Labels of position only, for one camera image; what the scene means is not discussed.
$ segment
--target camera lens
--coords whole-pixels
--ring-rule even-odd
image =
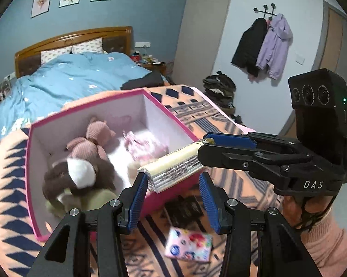
[[[307,105],[312,105],[314,103],[314,91],[310,85],[305,85],[303,87],[303,99]]]
[[[297,88],[293,89],[293,99],[295,102],[299,102],[299,100],[300,100],[300,93],[299,93],[299,90]]]
[[[323,105],[326,105],[330,101],[330,93],[324,85],[318,88],[318,100]]]

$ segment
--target pink plush toy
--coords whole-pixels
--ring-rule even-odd
[[[77,137],[67,144],[67,150],[71,150],[69,157],[87,161],[100,157],[109,161],[103,146],[115,135],[116,133],[109,129],[106,121],[98,121],[96,117],[93,117],[87,127],[86,137]]]

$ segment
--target blue wall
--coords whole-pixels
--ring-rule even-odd
[[[47,13],[31,16],[33,0],[14,0],[0,19],[0,82],[14,72],[14,54],[63,33],[112,26],[132,26],[134,41],[151,42],[149,54],[175,58],[186,0],[80,0],[58,8],[50,0]]]

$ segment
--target patterned pillow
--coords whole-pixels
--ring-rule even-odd
[[[72,46],[72,54],[79,54],[82,52],[103,53],[102,38],[93,39],[88,42],[83,42]]]
[[[41,65],[55,59],[62,54],[70,54],[72,47],[65,47],[60,49],[41,51]]]

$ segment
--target blue comforter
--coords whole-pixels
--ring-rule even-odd
[[[67,102],[119,90],[123,83],[147,73],[122,53],[61,55],[16,81],[11,95],[0,105],[0,139],[58,112]]]

